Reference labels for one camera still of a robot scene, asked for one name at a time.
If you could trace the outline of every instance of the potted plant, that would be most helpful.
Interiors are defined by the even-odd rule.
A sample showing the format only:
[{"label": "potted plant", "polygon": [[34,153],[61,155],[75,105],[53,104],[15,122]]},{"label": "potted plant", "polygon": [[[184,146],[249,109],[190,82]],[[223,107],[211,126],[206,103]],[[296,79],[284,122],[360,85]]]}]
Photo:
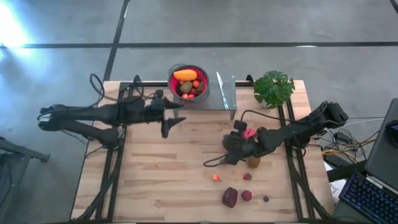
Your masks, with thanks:
[{"label": "potted plant", "polygon": [[269,71],[254,82],[255,99],[269,109],[281,106],[295,90],[293,78],[283,72]]}]

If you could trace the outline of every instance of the gray floor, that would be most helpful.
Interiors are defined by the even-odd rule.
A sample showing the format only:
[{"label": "gray floor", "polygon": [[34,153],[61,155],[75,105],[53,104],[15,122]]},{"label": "gray floor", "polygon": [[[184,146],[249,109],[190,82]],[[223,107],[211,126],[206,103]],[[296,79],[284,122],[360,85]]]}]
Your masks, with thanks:
[{"label": "gray floor", "polygon": [[[0,40],[10,45],[112,43],[122,4],[0,1],[0,17],[14,19],[3,24],[7,32]],[[398,15],[388,0],[132,0],[120,40],[315,41],[398,41]],[[1,49],[0,136],[51,154],[47,164],[30,164],[10,223],[68,220],[86,146],[62,133],[41,131],[35,118],[41,107],[55,103],[83,106],[95,101],[88,75],[103,76],[110,51]],[[281,70],[305,81],[312,108],[330,100],[351,117],[384,116],[398,95],[397,54],[398,47],[119,49],[111,80],[131,80],[135,74],[143,80],[165,80],[168,68],[180,62],[239,79]],[[380,124],[346,128],[362,140]]]}]

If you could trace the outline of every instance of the butcher block tabletop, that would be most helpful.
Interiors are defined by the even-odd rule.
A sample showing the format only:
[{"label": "butcher block tabletop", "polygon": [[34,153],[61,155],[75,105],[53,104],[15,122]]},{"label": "butcher block tabletop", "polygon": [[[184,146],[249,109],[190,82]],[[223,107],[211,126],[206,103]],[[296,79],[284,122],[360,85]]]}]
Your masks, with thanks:
[{"label": "butcher block tabletop", "polygon": [[[120,82],[105,82],[106,95],[118,97]],[[294,115],[300,119],[311,112],[304,82],[295,81],[292,95]],[[155,92],[145,87],[145,94]],[[172,100],[164,88],[165,96]],[[255,110],[279,117],[276,109],[264,109],[253,97],[252,87],[237,87],[239,119],[244,110]],[[103,100],[101,105],[113,103]],[[165,113],[173,117],[172,110]],[[203,162],[222,156],[226,151],[221,145],[223,135],[233,130],[234,121],[228,111],[180,111],[187,119],[170,130],[167,139],[162,138],[160,123],[133,124],[126,130],[126,142],[119,185],[114,208],[114,222],[292,222],[297,221],[290,175],[284,145],[261,158],[257,169],[250,169],[245,162],[236,166],[225,165],[207,168]],[[248,128],[280,128],[280,122],[252,113],[246,113]],[[107,125],[95,122],[104,129]],[[87,153],[100,147],[90,142]],[[90,154],[84,161],[71,218],[81,215],[89,206],[101,185],[106,149]],[[304,157],[311,191],[329,213],[334,210],[325,166],[320,149],[307,147]],[[252,180],[243,180],[245,173]],[[222,182],[214,182],[213,175]],[[224,191],[232,187],[238,190],[238,202],[234,208],[223,205]],[[245,202],[240,193],[252,192],[252,200]],[[108,211],[110,190],[105,198],[103,217]],[[307,217],[305,198],[300,191],[304,217]]]}]

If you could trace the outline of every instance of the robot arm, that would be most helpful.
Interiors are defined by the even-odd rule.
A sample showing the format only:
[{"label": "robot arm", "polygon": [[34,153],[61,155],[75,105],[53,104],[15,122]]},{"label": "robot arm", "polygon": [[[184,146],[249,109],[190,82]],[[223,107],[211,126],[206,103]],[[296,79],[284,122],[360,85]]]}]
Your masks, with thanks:
[{"label": "robot arm", "polygon": [[[40,114],[48,114],[48,116],[39,116],[39,127],[44,131],[66,130],[81,134],[85,138],[97,139],[108,149],[113,149],[118,145],[117,127],[121,124],[161,122],[162,137],[167,138],[170,128],[185,118],[165,120],[164,111],[182,106],[163,97],[163,90],[157,90],[151,104],[147,106],[145,106],[145,99],[141,96],[129,96],[120,102],[99,108],[54,105],[40,110]],[[99,129],[76,120],[101,121],[111,125],[112,128]]]},{"label": "robot arm", "polygon": [[254,137],[244,139],[243,132],[245,132],[247,124],[236,120],[234,128],[238,131],[232,131],[223,139],[223,145],[228,151],[224,162],[236,165],[238,161],[249,156],[265,156],[274,152],[275,148],[286,139],[293,147],[305,148],[310,142],[311,136],[324,128],[342,127],[347,119],[347,114],[338,103],[324,102],[308,116],[291,122],[286,127],[270,130],[264,127],[257,129],[257,141],[254,140]]}]

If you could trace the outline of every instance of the black keyboard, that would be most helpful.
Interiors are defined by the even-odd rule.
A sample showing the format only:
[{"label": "black keyboard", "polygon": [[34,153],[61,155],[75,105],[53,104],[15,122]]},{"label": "black keyboard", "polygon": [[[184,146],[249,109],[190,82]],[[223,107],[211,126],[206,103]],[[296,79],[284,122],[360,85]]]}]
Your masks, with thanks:
[{"label": "black keyboard", "polygon": [[347,180],[339,198],[373,222],[398,224],[397,195],[357,173]]}]

